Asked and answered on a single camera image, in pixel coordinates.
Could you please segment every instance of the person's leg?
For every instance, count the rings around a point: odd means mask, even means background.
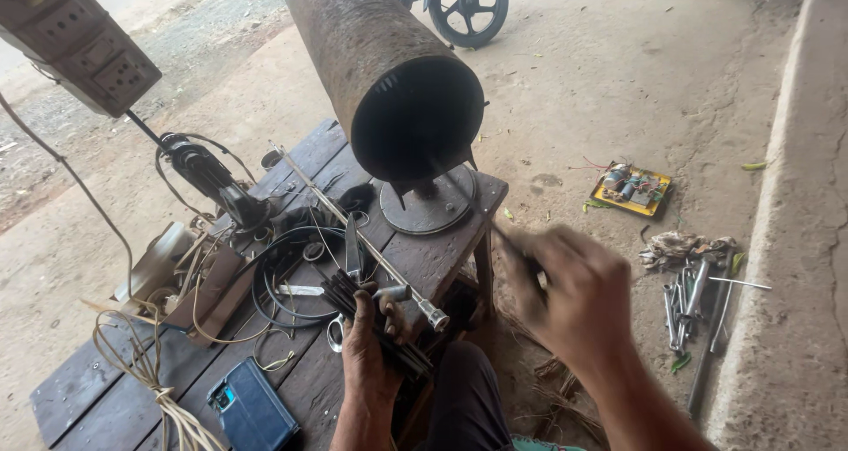
[[[436,372],[427,450],[511,449],[503,413],[486,354],[466,341],[449,344]]]

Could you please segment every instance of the blue phone case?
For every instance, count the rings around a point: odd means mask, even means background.
[[[253,357],[218,381],[206,402],[235,451],[277,451],[300,429]]]

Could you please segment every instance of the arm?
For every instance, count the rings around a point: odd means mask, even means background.
[[[392,410],[403,376],[383,363],[382,350],[371,332],[374,302],[367,291],[375,292],[376,283],[362,285],[356,298],[356,317],[345,322],[342,360],[344,364],[344,401],[331,451],[390,449]],[[381,299],[380,310],[386,315],[386,332],[397,336],[399,345],[409,335],[403,309]]]
[[[578,377],[598,404],[612,449],[710,449],[645,370],[630,330],[630,265],[566,227],[515,235],[545,270],[546,299],[524,261],[506,257],[524,325]]]

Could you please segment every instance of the motorcycle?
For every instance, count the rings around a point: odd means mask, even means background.
[[[416,0],[399,0],[407,9]],[[503,27],[510,0],[424,0],[424,11],[451,44],[478,48]]]

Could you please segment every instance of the power socket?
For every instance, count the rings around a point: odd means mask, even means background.
[[[132,98],[139,88],[147,84],[149,65],[144,61],[134,59],[130,54],[124,53],[112,60],[109,65],[94,77],[94,83],[109,92],[109,95],[122,102],[126,98]]]
[[[98,19],[79,0],[68,0],[47,18],[36,24],[36,30],[56,49],[67,47],[98,24]]]
[[[162,77],[95,0],[0,0],[0,38],[90,109],[115,118]]]

